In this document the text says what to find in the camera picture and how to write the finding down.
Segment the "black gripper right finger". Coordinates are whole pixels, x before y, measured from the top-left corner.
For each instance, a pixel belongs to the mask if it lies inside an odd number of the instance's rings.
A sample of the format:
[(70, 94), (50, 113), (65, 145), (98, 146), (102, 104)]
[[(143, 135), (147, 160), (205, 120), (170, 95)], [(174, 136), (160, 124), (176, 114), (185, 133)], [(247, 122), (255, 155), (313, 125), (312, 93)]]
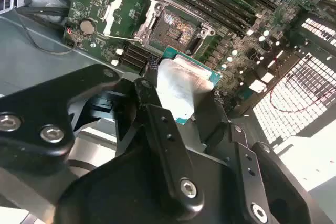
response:
[(328, 216), (266, 143), (248, 145), (212, 91), (194, 95), (205, 153), (230, 170), (232, 223), (328, 223)]

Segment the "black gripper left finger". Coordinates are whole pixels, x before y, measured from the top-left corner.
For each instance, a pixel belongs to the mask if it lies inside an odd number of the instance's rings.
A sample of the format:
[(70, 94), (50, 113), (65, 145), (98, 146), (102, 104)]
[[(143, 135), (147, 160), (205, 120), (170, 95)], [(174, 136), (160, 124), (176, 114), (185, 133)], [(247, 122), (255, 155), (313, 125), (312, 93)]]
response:
[(114, 92), (116, 114), (125, 118), (125, 156), (144, 149), (159, 187), (162, 207), (177, 220), (191, 220), (204, 207), (192, 161), (169, 110), (143, 78), (121, 80), (103, 65), (92, 65), (1, 98), (1, 166), (36, 174), (61, 169), (75, 142), (74, 119), (95, 95)]

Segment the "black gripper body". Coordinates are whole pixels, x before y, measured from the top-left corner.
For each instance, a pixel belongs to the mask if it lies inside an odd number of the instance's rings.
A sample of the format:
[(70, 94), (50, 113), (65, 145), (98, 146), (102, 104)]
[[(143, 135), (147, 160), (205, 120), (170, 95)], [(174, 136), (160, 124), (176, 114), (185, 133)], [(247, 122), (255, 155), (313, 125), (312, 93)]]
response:
[[(244, 223), (229, 168), (188, 151), (205, 194), (189, 223)], [(144, 149), (131, 151), (74, 181), (56, 207), (57, 223), (179, 223), (162, 207), (152, 164)]]

